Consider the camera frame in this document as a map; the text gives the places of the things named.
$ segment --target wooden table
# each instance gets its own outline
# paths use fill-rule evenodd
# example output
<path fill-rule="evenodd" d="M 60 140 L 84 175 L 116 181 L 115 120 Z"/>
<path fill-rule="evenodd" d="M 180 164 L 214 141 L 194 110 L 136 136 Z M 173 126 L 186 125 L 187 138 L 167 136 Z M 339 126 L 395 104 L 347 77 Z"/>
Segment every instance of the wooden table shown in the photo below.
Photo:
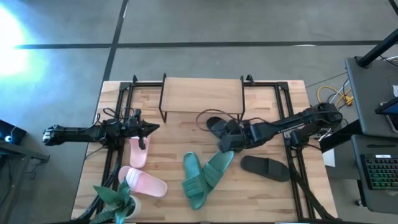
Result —
<path fill-rule="evenodd" d="M 304 82 L 287 82 L 294 112 L 308 108 Z M 104 82 L 98 103 L 101 119 L 108 118 L 102 113 L 103 108 L 115 107 L 119 84 L 120 82 Z M 159 95 L 159 87 L 135 87 L 132 107 L 140 108 L 142 117 L 146 121 L 160 124 L 160 128 L 152 134 L 147 163 L 142 170 L 164 180 L 169 189 L 164 198 L 136 194 L 142 201 L 142 212 L 137 218 L 127 220 L 127 222 L 287 222 L 297 220 L 290 182 L 281 183 L 266 179 L 242 170 L 239 165 L 241 158 L 245 155 L 269 157 L 286 164 L 281 134 L 263 146 L 236 154 L 225 175 L 208 196 L 205 206 L 200 210 L 192 210 L 182 189 L 182 181 L 185 178 L 183 155 L 188 151 L 196 152 L 203 165 L 217 151 L 216 138 L 198 129 L 195 124 L 196 113 L 170 113 L 167 123 L 163 123 L 158 109 Z M 273 88 L 245 87 L 245 100 L 245 118 L 259 116 L 268 121 L 279 119 Z M 206 118 L 210 116 L 212 115 L 204 114 L 200 119 L 200 125 L 204 127 Z M 97 143 L 90 143 L 87 153 L 99 147 Z M 129 165 L 129 156 L 130 148 L 126 141 L 124 166 Z M 311 190 L 328 212 L 337 217 L 321 152 L 309 147 L 303 150 L 303 156 Z M 101 183 L 105 158 L 106 150 L 102 150 L 85 161 L 72 218 L 82 214 L 94 199 L 96 192 L 93 185 Z M 300 198 L 306 214 L 302 192 L 300 192 Z"/>

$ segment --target black robot arm stand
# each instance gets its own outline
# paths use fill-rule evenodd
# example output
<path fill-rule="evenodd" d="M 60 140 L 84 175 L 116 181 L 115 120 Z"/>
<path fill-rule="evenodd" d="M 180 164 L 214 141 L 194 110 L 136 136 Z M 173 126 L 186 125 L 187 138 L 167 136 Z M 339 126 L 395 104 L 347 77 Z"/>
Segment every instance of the black robot arm stand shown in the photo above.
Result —
<path fill-rule="evenodd" d="M 276 134 L 295 129 L 290 132 L 290 145 L 302 147 L 308 143 L 309 136 L 319 131 L 321 128 L 334 128 L 343 119 L 336 107 L 330 103 L 320 103 L 314 107 L 307 108 L 288 118 L 284 118 L 273 123 L 264 121 L 261 123 L 250 124 L 249 121 L 230 121 L 227 125 L 225 134 L 218 141 L 218 148 L 222 152 L 240 152 L 243 149 L 258 147 L 271 140 Z"/>
<path fill-rule="evenodd" d="M 138 136 L 139 147 L 145 149 L 143 137 L 148 137 L 157 128 L 159 128 L 158 124 L 141 120 L 141 110 L 135 110 L 125 123 L 113 118 L 89 128 L 51 126 L 44 130 L 43 143 L 46 146 L 55 146 L 64 142 L 100 142 L 103 146 L 110 146 L 118 139 Z"/>

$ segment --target keyboard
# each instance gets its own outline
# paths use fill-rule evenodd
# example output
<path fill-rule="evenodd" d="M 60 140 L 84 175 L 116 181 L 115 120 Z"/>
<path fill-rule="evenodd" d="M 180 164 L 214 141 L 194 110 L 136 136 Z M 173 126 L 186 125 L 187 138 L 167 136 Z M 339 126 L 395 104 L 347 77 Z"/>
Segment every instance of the keyboard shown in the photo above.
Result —
<path fill-rule="evenodd" d="M 371 190 L 398 190 L 398 155 L 361 155 Z"/>

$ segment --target pink slide sandal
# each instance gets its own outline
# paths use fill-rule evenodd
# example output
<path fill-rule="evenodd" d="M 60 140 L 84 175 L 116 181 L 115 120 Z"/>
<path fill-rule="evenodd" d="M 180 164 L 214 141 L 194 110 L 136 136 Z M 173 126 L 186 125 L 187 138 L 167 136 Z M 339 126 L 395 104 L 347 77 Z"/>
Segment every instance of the pink slide sandal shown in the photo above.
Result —
<path fill-rule="evenodd" d="M 142 168 L 147 161 L 148 148 L 150 135 L 148 138 L 144 138 L 145 149 L 141 149 L 138 145 L 138 137 L 133 137 L 129 140 L 130 142 L 130 166 L 134 168 Z"/>
<path fill-rule="evenodd" d="M 167 191 L 167 184 L 163 180 L 129 166 L 120 168 L 118 177 L 120 183 L 126 178 L 133 192 L 163 197 Z"/>

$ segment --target green slide sandal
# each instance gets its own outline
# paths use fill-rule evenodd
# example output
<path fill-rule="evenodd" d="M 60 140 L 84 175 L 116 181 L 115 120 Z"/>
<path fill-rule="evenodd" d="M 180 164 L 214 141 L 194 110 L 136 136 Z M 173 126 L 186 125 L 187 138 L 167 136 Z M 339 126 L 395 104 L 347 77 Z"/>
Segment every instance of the green slide sandal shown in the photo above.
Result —
<path fill-rule="evenodd" d="M 216 187 L 233 158 L 233 151 L 217 151 L 216 154 L 205 164 L 203 167 L 203 174 L 207 183 L 208 192 L 211 192 Z"/>
<path fill-rule="evenodd" d="M 201 208 L 207 199 L 208 189 L 201 172 L 200 161 L 194 152 L 188 152 L 184 156 L 185 180 L 182 187 L 189 200 L 191 208 Z"/>

